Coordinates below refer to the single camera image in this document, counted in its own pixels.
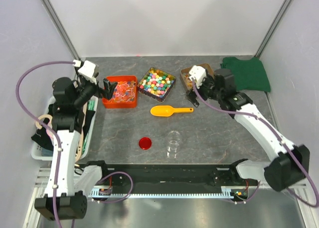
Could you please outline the orange candy box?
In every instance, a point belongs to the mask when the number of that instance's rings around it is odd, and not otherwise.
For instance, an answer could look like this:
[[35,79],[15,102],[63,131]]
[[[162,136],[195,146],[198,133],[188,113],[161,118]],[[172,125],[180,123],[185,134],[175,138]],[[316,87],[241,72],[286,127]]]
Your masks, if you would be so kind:
[[137,106],[137,78],[134,75],[107,76],[110,82],[117,86],[110,100],[102,99],[107,109],[131,109]]

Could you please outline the yellow plastic scoop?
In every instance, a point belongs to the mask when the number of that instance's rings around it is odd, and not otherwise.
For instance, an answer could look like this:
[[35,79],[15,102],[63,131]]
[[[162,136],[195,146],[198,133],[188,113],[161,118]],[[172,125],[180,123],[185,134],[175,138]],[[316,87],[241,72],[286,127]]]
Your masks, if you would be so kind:
[[154,106],[151,108],[150,113],[153,116],[160,116],[160,117],[170,117],[173,114],[178,113],[192,113],[194,112],[193,108],[174,108],[172,106]]

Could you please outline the star candy tin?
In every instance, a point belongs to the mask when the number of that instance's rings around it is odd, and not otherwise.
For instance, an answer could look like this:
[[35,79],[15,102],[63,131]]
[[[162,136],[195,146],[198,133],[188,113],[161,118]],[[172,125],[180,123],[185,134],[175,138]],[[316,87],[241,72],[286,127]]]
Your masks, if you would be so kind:
[[163,103],[176,84],[176,76],[151,67],[138,82],[139,93]]

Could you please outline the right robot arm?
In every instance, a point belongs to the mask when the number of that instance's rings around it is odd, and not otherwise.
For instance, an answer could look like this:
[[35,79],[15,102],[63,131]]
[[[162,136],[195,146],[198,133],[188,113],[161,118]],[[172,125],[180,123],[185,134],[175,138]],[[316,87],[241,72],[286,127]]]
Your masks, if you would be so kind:
[[229,69],[218,69],[210,75],[201,66],[189,71],[192,91],[199,99],[218,101],[217,111],[229,114],[241,124],[261,145],[270,162],[253,162],[248,159],[233,163],[228,179],[240,185],[246,179],[265,181],[275,191],[282,191],[306,178],[310,152],[304,145],[297,146],[280,134],[259,112],[253,101],[237,90],[235,77]]

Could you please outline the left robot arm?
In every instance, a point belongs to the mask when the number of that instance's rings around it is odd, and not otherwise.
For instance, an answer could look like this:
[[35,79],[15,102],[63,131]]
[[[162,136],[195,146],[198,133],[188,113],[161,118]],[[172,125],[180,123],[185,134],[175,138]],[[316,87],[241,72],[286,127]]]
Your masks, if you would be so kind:
[[85,217],[87,197],[96,184],[109,181],[109,172],[104,161],[87,162],[78,181],[74,181],[76,150],[83,140],[85,106],[92,97],[110,100],[117,82],[103,80],[104,86],[81,76],[78,80],[66,77],[52,84],[53,118],[51,129],[54,135],[54,151],[49,181],[42,198],[37,198],[35,209],[45,218],[60,222]]

